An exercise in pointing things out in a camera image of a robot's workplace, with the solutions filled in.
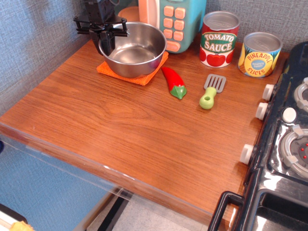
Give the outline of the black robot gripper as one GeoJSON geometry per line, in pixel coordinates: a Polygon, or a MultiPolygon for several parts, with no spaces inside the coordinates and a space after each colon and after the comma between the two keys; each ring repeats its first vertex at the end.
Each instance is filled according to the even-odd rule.
{"type": "Polygon", "coordinates": [[[76,16],[78,34],[90,34],[94,43],[99,43],[101,54],[109,56],[115,49],[115,36],[127,37],[127,19],[115,14],[115,7],[119,1],[112,0],[85,0],[86,12],[76,16]]]}

